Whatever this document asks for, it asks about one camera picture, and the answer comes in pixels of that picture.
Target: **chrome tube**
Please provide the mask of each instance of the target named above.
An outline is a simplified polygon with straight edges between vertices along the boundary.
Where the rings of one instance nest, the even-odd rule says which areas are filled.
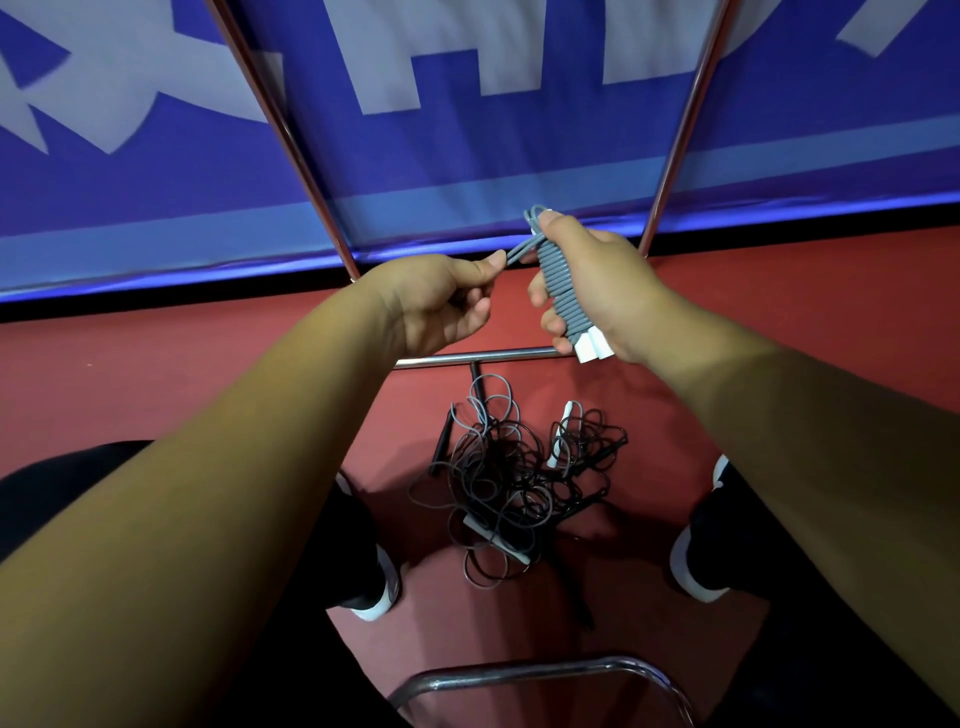
[[[532,349],[498,349],[492,352],[439,353],[419,359],[400,359],[394,369],[424,369],[426,367],[450,367],[456,364],[481,364],[497,361],[523,361],[526,359],[557,359],[572,354],[560,353],[553,347]]]
[[[714,11],[707,29],[707,37],[704,38],[704,46],[700,51],[700,59],[697,61],[697,69],[693,74],[693,81],[690,83],[690,92],[686,97],[684,111],[680,116],[680,124],[677,126],[677,133],[673,137],[670,152],[663,163],[663,171],[660,173],[660,181],[657,183],[654,202],[650,207],[650,214],[647,215],[647,224],[643,228],[643,235],[640,237],[638,249],[643,257],[650,254],[650,244],[653,243],[654,235],[657,234],[657,228],[660,226],[660,216],[663,215],[666,198],[673,188],[677,173],[680,172],[686,154],[686,145],[689,143],[690,137],[693,136],[693,128],[696,126],[697,116],[700,115],[700,107],[707,96],[710,79],[713,77],[713,71],[723,54],[727,36],[730,34],[730,28],[736,19],[736,11],[739,7],[740,0],[719,0],[717,2],[716,11]]]
[[[662,671],[630,655],[608,655],[556,663],[490,663],[430,670],[406,680],[390,694],[389,700],[390,704],[399,710],[425,692],[469,690],[525,680],[554,680],[561,677],[610,672],[630,672],[649,680],[669,695],[684,725],[690,728],[696,725],[693,721],[690,701],[687,700],[684,692]]]
[[[307,161],[306,154],[294,137],[290,125],[287,123],[286,117],[280,108],[280,104],[274,97],[273,86],[264,79],[260,73],[260,69],[257,67],[253,57],[253,51],[247,42],[246,36],[243,34],[243,30],[240,28],[239,23],[237,23],[229,0],[206,0],[206,6],[210,10],[210,14],[213,15],[213,19],[216,20],[217,26],[220,28],[220,33],[223,35],[230,52],[243,71],[247,83],[250,84],[253,95],[256,96],[257,103],[259,103],[260,108],[263,109],[263,115],[267,117],[267,121],[270,122],[270,126],[273,127],[274,132],[276,132],[276,136],[280,140],[280,146],[283,147],[283,151],[287,153],[287,157],[294,165],[294,169],[297,170],[300,182],[306,189],[307,197],[310,199],[310,203],[324,223],[326,234],[330,236],[333,247],[343,261],[350,279],[358,280],[360,278],[360,269],[357,267],[356,260],[353,259],[353,253],[350,252],[343,231],[340,230],[340,226],[337,225],[336,219],[330,212],[320,185]]]

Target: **forearm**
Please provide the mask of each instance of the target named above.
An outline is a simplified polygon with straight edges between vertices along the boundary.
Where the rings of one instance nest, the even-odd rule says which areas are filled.
[[[673,294],[638,335],[840,595],[960,710],[960,419]]]
[[[276,603],[393,336],[375,295],[338,293],[0,566],[7,718],[165,725],[201,706]]]

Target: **fingernail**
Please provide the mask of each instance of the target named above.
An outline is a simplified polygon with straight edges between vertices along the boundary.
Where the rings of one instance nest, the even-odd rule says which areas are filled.
[[[540,213],[540,217],[537,218],[537,222],[540,223],[541,228],[545,228],[547,225],[552,223],[558,217],[563,217],[563,216],[564,214],[562,212],[558,212],[555,209],[546,209]]]

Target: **tangled jump rope pile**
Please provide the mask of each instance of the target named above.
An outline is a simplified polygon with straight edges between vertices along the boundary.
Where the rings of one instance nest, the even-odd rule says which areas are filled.
[[[483,379],[502,383],[506,392],[478,394],[484,390]],[[421,478],[411,483],[408,495],[425,508],[449,509],[450,538],[466,550],[464,575],[474,586],[489,589],[526,572],[540,559],[560,522],[606,497],[611,485],[607,470],[626,445],[627,432],[606,425],[600,410],[585,412],[573,402],[576,414],[553,423],[544,443],[520,419],[510,382],[495,374],[471,383],[467,404],[476,422],[464,422],[451,404],[454,423],[463,432],[449,459],[431,464],[445,468],[451,499],[429,502]],[[549,467],[548,461],[554,460],[556,466]],[[465,519],[479,530],[467,528]],[[478,551],[490,546],[499,547],[501,573],[489,573],[477,559]]]
[[[591,359],[604,359],[613,354],[603,333],[584,313],[580,302],[573,292],[573,281],[570,279],[570,267],[557,244],[547,240],[540,229],[540,214],[546,211],[543,205],[534,205],[523,211],[523,219],[530,226],[533,237],[507,253],[507,265],[520,261],[530,251],[537,251],[540,260],[540,269],[543,271],[543,281],[546,283],[547,295],[553,299],[554,310],[566,323],[566,338],[573,345],[573,350],[581,363]]]

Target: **red floor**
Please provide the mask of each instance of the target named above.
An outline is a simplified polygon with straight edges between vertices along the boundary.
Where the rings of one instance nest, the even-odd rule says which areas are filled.
[[[960,410],[960,229],[661,258],[662,277],[698,303],[863,376]],[[494,318],[466,350],[541,346],[529,274],[505,275]],[[322,296],[302,294],[0,327],[0,474],[70,449],[156,437],[210,400]],[[523,418],[543,431],[566,400],[599,406],[631,443],[613,474],[624,522],[587,513],[565,553],[597,629],[582,633],[549,569],[491,592],[471,587],[446,541],[444,515],[404,488],[430,457],[466,367],[391,375],[350,452],[382,542],[409,562],[406,596],[367,625],[334,619],[384,692],[428,668],[625,651],[672,674],[699,716],[722,694],[765,605],[731,594],[693,603],[661,564],[716,449],[651,375],[615,361],[490,367],[514,385]],[[676,725],[665,702],[614,677],[423,699],[419,725]]]

